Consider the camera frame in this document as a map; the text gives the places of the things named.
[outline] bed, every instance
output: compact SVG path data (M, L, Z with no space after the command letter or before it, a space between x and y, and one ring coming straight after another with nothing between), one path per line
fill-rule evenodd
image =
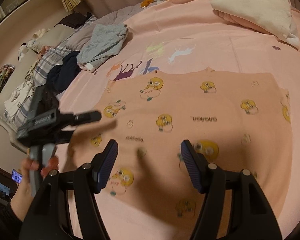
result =
M125 23L130 27L131 33L134 37L138 35L151 36L146 32L156 33L151 29L150 25L147 25L149 20L146 14L157 16L161 15L160 12L165 9L180 8L178 6L183 5L185 0L167 1L159 5L153 5L150 8L139 8L139 5L130 7L125 10L119 10L104 18L90 19L89 25L92 22L99 22L101 24ZM293 6L300 10L300 3L298 0L291 0ZM211 14L212 8L209 6L204 7L207 17L204 16L201 20L209 22L212 25L218 26L217 30L230 30L231 32L242 32L243 36L247 36L245 39L236 41L232 39L224 40L221 43L214 44L211 42L209 47L205 47L202 51L202 57L204 57L204 66L189 66L187 69L181 68L175 65L171 68L169 65L160 66L160 70L166 73L187 73L202 70L205 67L212 67L216 71L231 71L239 73L272 73L276 79L278 85L283 88L287 88L290 92L291 106L292 106L292 129L293 129L293 162L289 189L287 197L285 199L282 211L277 217L279 226L283 237L287 237L291 231L295 228L300 221L300 50L297 51L287 44L279 42L274 36L266 36L266 38L254 37L256 35L251 30L243 30L239 26L230 26L223 20L214 18ZM171 16L169 22L173 22L176 18ZM300 11L293 11L293 18L297 24L300 32ZM184 24L189 24L186 17L182 18ZM60 110L63 112L84 112L91 110L93 106L101 98L101 95L105 88L109 88L108 81L113 79L119 68L113 69L113 66L118 62L123 62L129 58L129 47L135 49L133 46L132 37L127 38L127 43L122 52L105 62L96 73L90 74L85 71L76 77L70 87L62 95L60 99ZM263 46L267 46L265 49L260 49L261 43ZM151 39L148 37L145 40L147 45L151 45ZM191 43L185 43L185 46L191 48ZM65 44L61 43L60 49L65 48ZM229 62L226 64L219 59L221 52L227 53ZM143 59L144 51L134 50L133 61ZM245 54L249 55L249 60L244 57ZM140 74L140 71L136 71L131 75L135 77ZM67 171L74 168L74 166L81 165L80 161L73 161L73 156L69 156L67 153L67 145L60 145L57 155L60 159L60 170ZM111 239L119 239L124 235L125 238L130 239L184 239L183 232L172 227L167 223L151 217L139 210L136 210L127 204L124 204L113 197L110 197L106 193L101 192L96 196L100 213L106 229ZM70 212L73 224L73 230L77 236L81 236L79 224L76 217L75 203L73 199L70 200Z

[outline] black sleeve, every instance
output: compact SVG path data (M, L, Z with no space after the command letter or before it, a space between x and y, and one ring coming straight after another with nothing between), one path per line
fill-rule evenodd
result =
M10 203L0 211L0 240L17 240L22 222L16 217Z
M10 230L10 232L16 237L19 237L22 221L13 213L11 208L11 203L0 210L0 219L5 224L5 226Z

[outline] plaid fabric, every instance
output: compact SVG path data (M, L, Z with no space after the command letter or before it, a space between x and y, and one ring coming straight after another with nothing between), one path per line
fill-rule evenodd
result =
M48 73L50 72L51 68L53 68L55 65L62 65L63 58L68 55L71 50L66 48L66 44L68 39L77 33L79 30L81 30L82 27L94 22L98 18L95 18L94 16L90 17L83 26L80 26L77 28L67 39L62 41L58 46L55 48L50 48L42 57L40 62L37 64L33 71L33 82L34 86L38 87L41 85L44 85L46 83L46 78L48 76ZM25 102L20 106L18 109L18 112L14 116L13 120L9 120L7 117L7 111L5 110L5 116L4 119L6 119L7 123L13 124L11 125L11 128L16 131L16 129L20 126L22 126L26 119L27 114L30 109L32 97L28 97Z

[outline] smartphone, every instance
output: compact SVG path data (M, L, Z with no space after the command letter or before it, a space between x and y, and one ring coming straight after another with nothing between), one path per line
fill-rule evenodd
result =
M22 175L21 173L18 173L15 169L13 169L12 171L12 179L16 182L16 183L21 183L22 180Z

